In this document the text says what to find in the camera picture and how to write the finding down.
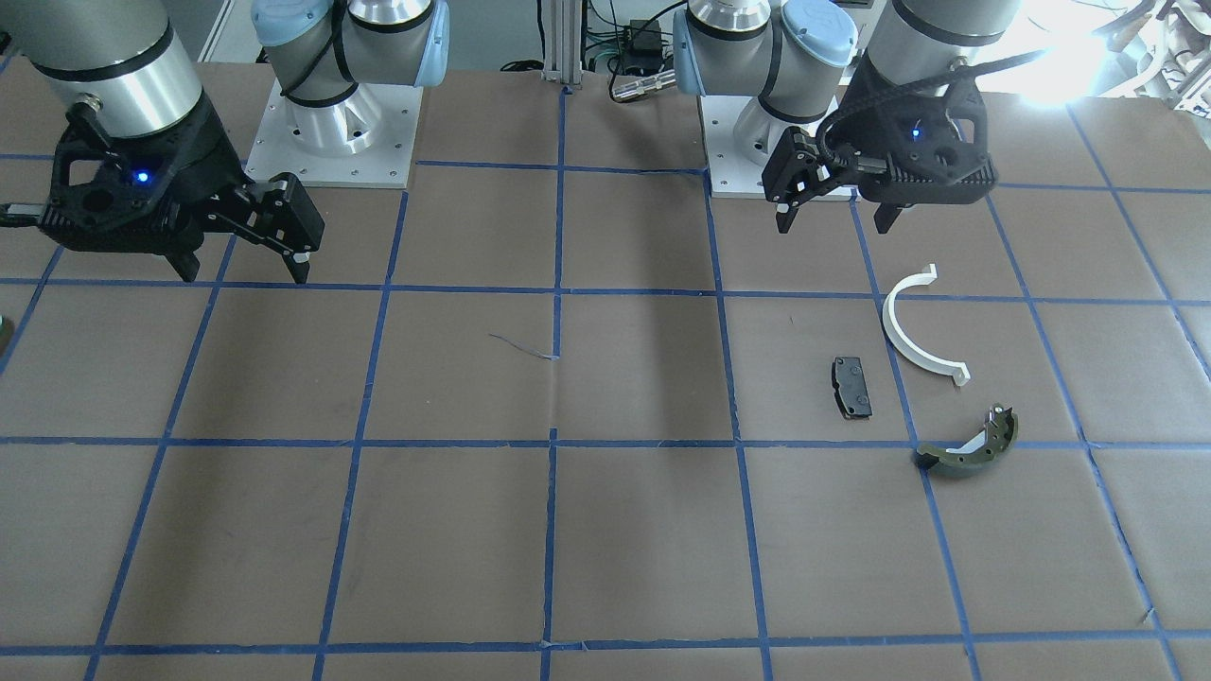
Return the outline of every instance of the green brake shoe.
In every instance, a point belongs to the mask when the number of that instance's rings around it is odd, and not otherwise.
[[[968,477],[991,467],[1017,440],[1017,417],[1012,407],[993,405],[983,430],[954,450],[922,442],[913,452],[913,463],[923,470],[946,477]]]

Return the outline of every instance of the bright light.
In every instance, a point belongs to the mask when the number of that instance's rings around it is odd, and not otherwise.
[[[1092,35],[1063,39],[1056,47],[1016,74],[1022,79],[1026,99],[1043,105],[1058,105],[1090,93],[1094,79],[1106,57],[1106,44]]]

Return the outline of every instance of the white curved plastic part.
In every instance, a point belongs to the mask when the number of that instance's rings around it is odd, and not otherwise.
[[[896,319],[896,296],[905,288],[929,286],[935,280],[937,280],[937,265],[934,263],[930,263],[920,274],[901,279],[900,284],[896,284],[895,288],[888,293],[888,299],[883,302],[883,330],[905,359],[925,371],[949,376],[954,379],[955,385],[965,385],[968,380],[971,380],[971,372],[968,371],[965,362],[952,362],[926,353],[920,345],[913,343],[912,338],[908,338],[900,326],[900,320]]]

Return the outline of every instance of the metal fitting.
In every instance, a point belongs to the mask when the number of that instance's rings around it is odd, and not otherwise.
[[[769,0],[689,0],[689,11],[704,24],[729,33],[746,33],[769,22]]]

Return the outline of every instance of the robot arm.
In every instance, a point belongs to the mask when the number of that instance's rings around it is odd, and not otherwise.
[[[1000,39],[1020,4],[889,0],[839,109],[825,118],[857,38],[842,8],[830,0],[690,0],[673,23],[677,84],[690,95],[753,97],[736,138],[764,166],[779,231],[804,202],[846,184],[882,204],[876,222],[886,231],[907,206],[970,204],[995,185],[974,82],[987,70],[965,64]],[[800,127],[817,121],[819,138]],[[957,121],[970,121],[972,139]]]
[[[323,219],[293,174],[245,176],[157,0],[6,0],[0,24],[68,107],[50,198],[29,223],[74,251],[163,256],[185,281],[203,233],[235,233],[306,281]],[[96,174],[73,184],[82,162]]]

